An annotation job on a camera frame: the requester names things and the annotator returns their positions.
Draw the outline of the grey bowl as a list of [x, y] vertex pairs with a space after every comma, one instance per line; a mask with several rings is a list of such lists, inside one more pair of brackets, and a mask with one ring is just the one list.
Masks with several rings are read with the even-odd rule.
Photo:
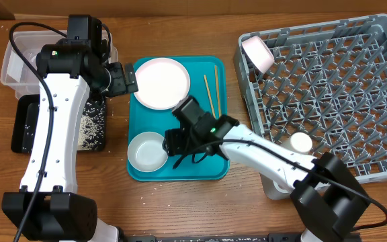
[[164, 137], [156, 132], [142, 132], [129, 143], [127, 157], [129, 164], [137, 171], [154, 172], [162, 168], [168, 159], [163, 149]]

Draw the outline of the pink bowl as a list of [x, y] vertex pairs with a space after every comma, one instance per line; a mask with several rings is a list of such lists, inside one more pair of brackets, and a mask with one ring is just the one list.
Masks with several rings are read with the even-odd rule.
[[247, 57], [261, 73], [266, 73], [275, 62], [272, 52], [258, 36], [242, 41], [241, 46]]

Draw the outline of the white paper cup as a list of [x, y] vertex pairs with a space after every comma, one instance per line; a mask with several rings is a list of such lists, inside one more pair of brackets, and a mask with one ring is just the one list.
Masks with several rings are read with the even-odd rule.
[[282, 143], [282, 147], [307, 155], [312, 149], [312, 139], [303, 132], [296, 132]]

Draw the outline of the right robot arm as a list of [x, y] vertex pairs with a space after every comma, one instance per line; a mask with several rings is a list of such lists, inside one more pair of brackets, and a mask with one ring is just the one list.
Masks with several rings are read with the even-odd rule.
[[180, 128], [167, 130], [163, 148], [179, 159], [218, 155], [238, 161], [289, 192], [306, 229], [301, 241], [346, 241], [370, 205], [366, 191], [334, 154], [316, 158], [279, 146], [230, 116], [203, 110], [189, 95], [171, 110]]

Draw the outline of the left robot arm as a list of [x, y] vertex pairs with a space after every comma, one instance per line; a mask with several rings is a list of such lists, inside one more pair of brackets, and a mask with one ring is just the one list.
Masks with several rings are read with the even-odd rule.
[[42, 47], [29, 69], [40, 88], [30, 161], [17, 192], [1, 208], [30, 241], [123, 241], [121, 228], [97, 215], [94, 200], [78, 194], [77, 142], [90, 96], [116, 97], [138, 91], [132, 64], [109, 61], [108, 27], [90, 15], [70, 15], [67, 31]]

